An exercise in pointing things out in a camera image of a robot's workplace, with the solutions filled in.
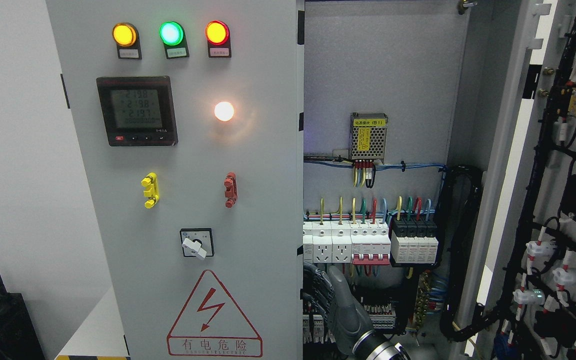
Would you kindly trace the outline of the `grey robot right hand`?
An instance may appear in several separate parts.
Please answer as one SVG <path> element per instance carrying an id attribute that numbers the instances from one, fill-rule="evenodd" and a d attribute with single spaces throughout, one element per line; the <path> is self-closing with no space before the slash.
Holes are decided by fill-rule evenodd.
<path id="1" fill-rule="evenodd" d="M 374 331 L 370 316 L 352 295 L 345 275 L 336 266 L 322 271 L 309 262 L 304 262 L 302 269 L 304 300 L 323 317 L 338 350 L 365 360 L 380 343 L 370 340 Z"/>

